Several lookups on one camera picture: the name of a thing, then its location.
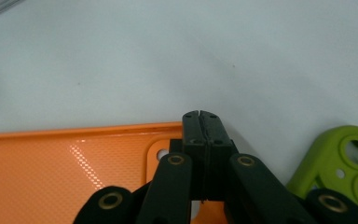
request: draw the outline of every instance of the black plastic part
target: black plastic part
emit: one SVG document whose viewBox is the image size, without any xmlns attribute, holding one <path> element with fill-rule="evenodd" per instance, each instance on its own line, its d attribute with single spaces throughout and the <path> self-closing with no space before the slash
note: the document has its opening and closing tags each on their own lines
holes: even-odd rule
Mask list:
<svg viewBox="0 0 358 224">
<path fill-rule="evenodd" d="M 358 223 L 358 205 L 334 190 L 312 190 L 305 202 L 320 223 Z"/>
<path fill-rule="evenodd" d="M 135 223 L 139 211 L 141 211 L 142 204 L 144 203 L 146 193 L 149 191 L 150 184 L 151 182 L 148 182 L 132 193 L 132 207 L 129 223 Z"/>
<path fill-rule="evenodd" d="M 95 192 L 81 208 L 75 224 L 131 223 L 131 193 L 119 187 L 106 187 Z"/>
<path fill-rule="evenodd" d="M 238 152 L 218 116 L 183 115 L 183 151 L 193 160 L 192 200 L 223 201 L 229 157 Z"/>
<path fill-rule="evenodd" d="M 207 140 L 206 195 L 210 201 L 223 201 L 227 182 L 227 163 L 237 151 L 228 137 L 225 127 L 218 116 L 200 111 L 200 123 Z"/>
<path fill-rule="evenodd" d="M 137 224 L 184 224 L 190 221 L 190 157 L 170 153 L 159 161 Z"/>
<path fill-rule="evenodd" d="M 171 139 L 170 141 L 170 153 L 183 152 L 182 139 Z"/>
<path fill-rule="evenodd" d="M 235 215 L 246 213 L 251 223 L 316 223 L 257 157 L 247 154 L 231 156 L 227 175 L 227 206 L 230 210 L 236 207 L 242 211 L 232 210 L 228 216 L 234 217 L 233 220 L 243 220 L 244 217 Z"/>
<path fill-rule="evenodd" d="M 191 199 L 206 200 L 205 178 L 207 145 L 200 125 L 199 111 L 188 112 L 182 117 L 183 123 L 183 151 L 193 161 L 191 181 Z"/>
</svg>

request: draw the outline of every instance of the orange plastic tray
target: orange plastic tray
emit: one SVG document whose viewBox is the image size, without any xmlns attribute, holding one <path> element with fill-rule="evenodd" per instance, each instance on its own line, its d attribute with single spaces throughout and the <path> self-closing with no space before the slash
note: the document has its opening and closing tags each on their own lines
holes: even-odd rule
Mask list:
<svg viewBox="0 0 358 224">
<path fill-rule="evenodd" d="M 0 223 L 72 223 L 96 190 L 151 180 L 181 137 L 181 122 L 0 134 Z M 202 204 L 191 223 L 227 223 L 223 205 Z"/>
</svg>

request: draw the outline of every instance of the white surface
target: white surface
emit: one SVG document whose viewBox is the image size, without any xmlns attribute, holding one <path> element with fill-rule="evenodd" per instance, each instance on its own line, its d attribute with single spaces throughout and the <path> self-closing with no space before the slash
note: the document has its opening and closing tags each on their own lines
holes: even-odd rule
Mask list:
<svg viewBox="0 0 358 224">
<path fill-rule="evenodd" d="M 0 16 L 0 132 L 195 109 L 286 183 L 319 133 L 358 125 L 358 1 L 27 0 Z"/>
</svg>

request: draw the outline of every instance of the green phone case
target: green phone case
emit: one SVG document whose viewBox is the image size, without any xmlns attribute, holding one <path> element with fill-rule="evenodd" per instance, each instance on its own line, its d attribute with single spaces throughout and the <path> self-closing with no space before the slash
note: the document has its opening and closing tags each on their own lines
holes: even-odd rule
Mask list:
<svg viewBox="0 0 358 224">
<path fill-rule="evenodd" d="M 322 133 L 287 188 L 303 199 L 312 189 L 328 188 L 358 204 L 358 127 L 342 126 Z"/>
</svg>

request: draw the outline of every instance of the green plastic object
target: green plastic object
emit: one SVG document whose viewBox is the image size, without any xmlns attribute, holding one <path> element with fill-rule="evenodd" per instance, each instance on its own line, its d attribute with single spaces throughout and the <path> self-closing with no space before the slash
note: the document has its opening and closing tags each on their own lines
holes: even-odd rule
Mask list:
<svg viewBox="0 0 358 224">
<path fill-rule="evenodd" d="M 358 204 L 358 127 L 319 135 L 286 187 L 303 199 L 312 189 L 328 188 Z"/>
</svg>

